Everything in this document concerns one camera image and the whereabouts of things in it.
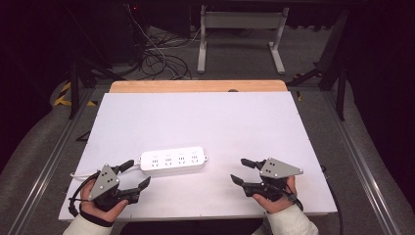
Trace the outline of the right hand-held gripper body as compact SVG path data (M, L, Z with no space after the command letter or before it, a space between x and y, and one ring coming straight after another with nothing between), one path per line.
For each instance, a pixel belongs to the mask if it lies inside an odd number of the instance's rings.
M289 176L303 174L301 168L283 163L276 159L268 158L258 164L261 186L265 192L265 198L272 202L278 201L286 194L287 180Z

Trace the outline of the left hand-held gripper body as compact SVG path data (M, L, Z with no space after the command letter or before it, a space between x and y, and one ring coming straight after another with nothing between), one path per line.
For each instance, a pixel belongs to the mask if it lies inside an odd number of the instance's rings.
M120 171L123 171L123 168L105 164L98 173L88 201L93 202L99 210L108 212L117 203L127 199L127 191L118 189L117 175Z

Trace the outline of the white power strip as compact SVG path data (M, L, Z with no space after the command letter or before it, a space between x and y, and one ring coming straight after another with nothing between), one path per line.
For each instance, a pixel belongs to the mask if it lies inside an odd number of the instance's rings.
M199 169L208 161L202 147L186 147L144 152L140 168L145 173L165 173Z

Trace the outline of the person's left hand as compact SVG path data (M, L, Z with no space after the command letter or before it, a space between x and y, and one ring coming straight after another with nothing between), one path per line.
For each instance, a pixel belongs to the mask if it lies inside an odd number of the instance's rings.
M127 200L123 200L117 203L109 211L102 211L98 209L94 202L89 201L89 194L95 184L94 180L88 181L80 191L80 213L87 219L90 219L92 222L97 222L98 224L102 223L104 225L112 225L117 217L122 213L125 207L128 205Z

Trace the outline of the person's right hand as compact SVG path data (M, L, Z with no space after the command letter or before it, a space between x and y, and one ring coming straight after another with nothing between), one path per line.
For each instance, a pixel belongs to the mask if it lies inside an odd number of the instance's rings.
M297 189L296 189L296 180L293 176L289 176L287 179L287 186L285 189L286 192L290 194L296 195ZM253 198L256 200L256 202L263 207L268 213L274 214L277 212L281 212L289 207L291 207L294 202L290 201L287 197L283 196L278 201L272 202L267 200L266 198L262 197L261 195L254 194Z

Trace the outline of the white board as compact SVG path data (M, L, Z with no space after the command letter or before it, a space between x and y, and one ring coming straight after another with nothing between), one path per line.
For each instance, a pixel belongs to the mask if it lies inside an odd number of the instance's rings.
M263 209L231 180L257 182L243 159L274 158L302 169L296 179L306 214L336 209L289 92L108 93L70 184L103 165L136 161L147 151L200 146L205 165L154 176L124 221L262 217Z

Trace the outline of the person's dark lap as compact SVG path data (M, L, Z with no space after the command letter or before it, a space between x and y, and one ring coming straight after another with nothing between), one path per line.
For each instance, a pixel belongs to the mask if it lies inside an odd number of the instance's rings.
M262 219L212 219L127 223L119 235L252 235Z

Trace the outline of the yellow black hazard tape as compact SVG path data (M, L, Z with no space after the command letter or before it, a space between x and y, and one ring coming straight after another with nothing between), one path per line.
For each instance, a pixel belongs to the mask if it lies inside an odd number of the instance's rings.
M71 88L71 82L67 81L64 86L61 88L61 91L57 97L57 99L54 102L54 106L71 106L71 100L67 100L65 97L69 92L69 89ZM87 106L88 107L96 107L98 106L99 102L98 101L88 101Z

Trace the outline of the black metal stand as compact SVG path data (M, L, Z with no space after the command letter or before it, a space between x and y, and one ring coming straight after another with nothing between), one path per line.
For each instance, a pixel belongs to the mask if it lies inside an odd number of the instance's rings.
M86 88L94 88L97 84L96 75L93 71L99 72L104 78L109 78L114 81L122 80L120 75L105 69L98 63L93 62L90 59L79 58L75 60L69 70L69 82L70 82L70 115L69 118L73 119L77 112L80 110L80 95L79 95L79 83L82 83Z
M337 99L336 99L336 113L340 120L344 120L344 103L346 95L346 67L339 55L339 46L342 41L346 21L349 10L341 11L329 39L323 49L319 61L315 64L315 68L305 74L298 74L292 81L286 83L289 87L295 87L301 83L316 77L318 74L322 75L318 87L323 91L329 91L335 83L338 84Z

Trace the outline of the wooden table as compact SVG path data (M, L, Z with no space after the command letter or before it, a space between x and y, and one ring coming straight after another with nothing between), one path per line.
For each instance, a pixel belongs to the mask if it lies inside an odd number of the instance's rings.
M125 80L115 81L111 93L174 92L279 92L288 88L282 80Z

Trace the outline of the dark equipment box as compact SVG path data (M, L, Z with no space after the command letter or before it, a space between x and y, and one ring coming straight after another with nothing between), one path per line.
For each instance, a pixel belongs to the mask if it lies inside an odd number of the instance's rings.
M190 36L191 10L182 3L103 3L94 19L110 64L141 63L150 26Z

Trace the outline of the aluminium floor rail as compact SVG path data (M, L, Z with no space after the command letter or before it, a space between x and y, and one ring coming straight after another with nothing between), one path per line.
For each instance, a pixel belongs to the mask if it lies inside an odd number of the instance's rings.
M58 138L52 153L48 157L47 162L43 166L40 173L37 174L34 184L7 235L22 235L25 231L27 224L29 223L35 209L37 208L63 156L63 152L67 147L73 129L76 126L80 115L82 114L93 93L93 88L86 88L80 95L80 100L78 101L79 108L76 112L70 115L62 134Z
M358 178L362 184L363 190L370 202L370 205L382 227L385 235L402 235L395 219L392 217L391 210L387 206L386 200L382 195L382 192L376 182L369 166L365 162L362 154L356 148L353 142L346 123L340 119L336 110L335 100L329 92L323 91L322 95L329 107L341 136L346 143L346 149L351 163L358 175Z

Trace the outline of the white metal desk frame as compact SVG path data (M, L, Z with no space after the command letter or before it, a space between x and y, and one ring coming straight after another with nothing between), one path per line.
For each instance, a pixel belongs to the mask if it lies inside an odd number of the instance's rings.
M250 12L215 12L208 11L207 6L201 7L200 46L197 72L206 71L207 60L207 28L252 28L275 29L275 39L268 43L275 68L279 74L284 74L285 68L279 53L279 44L289 15L289 8L283 8L277 13Z

